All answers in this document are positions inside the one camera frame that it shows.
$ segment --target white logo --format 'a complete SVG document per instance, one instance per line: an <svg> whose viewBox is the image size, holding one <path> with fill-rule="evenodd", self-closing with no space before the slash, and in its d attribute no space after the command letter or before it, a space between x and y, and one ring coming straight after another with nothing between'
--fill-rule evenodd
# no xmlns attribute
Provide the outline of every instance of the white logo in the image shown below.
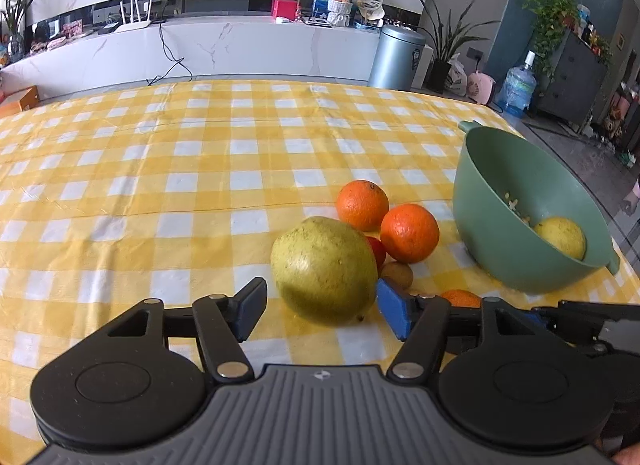
<svg viewBox="0 0 640 465"><path fill-rule="evenodd" d="M329 373L329 371L325 371L324 369L322 371L316 371L314 373L314 377L320 381L322 380L326 380L328 378L331 378L331 373Z"/></svg>

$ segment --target gray ridged panel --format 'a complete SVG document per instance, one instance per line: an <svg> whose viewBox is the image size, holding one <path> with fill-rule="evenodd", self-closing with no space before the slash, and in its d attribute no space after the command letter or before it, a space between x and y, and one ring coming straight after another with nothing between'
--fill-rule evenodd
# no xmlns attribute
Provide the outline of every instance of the gray ridged panel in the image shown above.
<svg viewBox="0 0 640 465"><path fill-rule="evenodd" d="M158 445L95 456L52 445L30 463L606 465L611 462L591 447L538 458L482 447L450 428L425 390L391 384L372 366L272 365L251 384L220 387L193 425Z"/></svg>

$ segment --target trash can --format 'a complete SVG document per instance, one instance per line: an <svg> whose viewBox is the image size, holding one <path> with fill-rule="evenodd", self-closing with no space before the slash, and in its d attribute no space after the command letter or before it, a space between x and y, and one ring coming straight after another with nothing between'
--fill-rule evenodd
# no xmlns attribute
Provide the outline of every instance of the trash can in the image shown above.
<svg viewBox="0 0 640 465"><path fill-rule="evenodd" d="M399 26L383 27L371 67L369 86L409 91L425 43L426 37L413 30Z"/></svg>

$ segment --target gray tile floor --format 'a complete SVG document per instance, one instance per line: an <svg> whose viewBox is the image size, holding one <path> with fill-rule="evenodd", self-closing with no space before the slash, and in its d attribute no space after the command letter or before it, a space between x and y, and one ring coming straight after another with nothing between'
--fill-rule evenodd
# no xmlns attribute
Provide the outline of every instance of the gray tile floor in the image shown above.
<svg viewBox="0 0 640 465"><path fill-rule="evenodd" d="M229 80L229 79L262 79L262 80L300 80L302 82L323 82L325 84L354 84L365 85L362 80L334 79L329 77L301 77L283 75L223 75L223 76L198 76L194 80ZM171 77L163 79L167 82L183 82L189 77ZM84 92L62 95L57 98L43 100L43 104L49 104L70 98L90 96L107 91L117 91L129 88L145 86L146 80L105 86ZM430 90L418 90L419 93L434 94ZM471 102L464 96L446 93L447 98L454 98ZM631 216L627 216L620 205L624 197L634 185L640 175L640 166L632 169L626 168L620 162L615 153L603 148L599 143L576 135L569 128L558 122L540 116L526 116L522 119L510 114L503 117L534 145L539 146L551 156L560 161L582 185L596 202L604 219L609 225L609 232L616 240L623 254L626 255L631 266L640 275L640 206Z"/></svg>

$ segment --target orange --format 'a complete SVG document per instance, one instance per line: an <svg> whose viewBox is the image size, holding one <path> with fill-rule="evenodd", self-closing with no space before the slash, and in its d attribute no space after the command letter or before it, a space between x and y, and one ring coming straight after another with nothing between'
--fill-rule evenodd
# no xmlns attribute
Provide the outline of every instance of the orange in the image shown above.
<svg viewBox="0 0 640 465"><path fill-rule="evenodd" d="M452 306L479 308L482 302L482 299L480 299L478 295L466 290L447 290L441 293L440 296L447 299Z"/></svg>
<svg viewBox="0 0 640 465"><path fill-rule="evenodd" d="M380 226L380 241L400 263L417 263L434 251L440 240L438 222L424 207L407 203L391 209Z"/></svg>
<svg viewBox="0 0 640 465"><path fill-rule="evenodd" d="M375 183L356 180L342 187L335 208L340 221L363 232L370 232L379 228L382 218L389 211L389 199Z"/></svg>

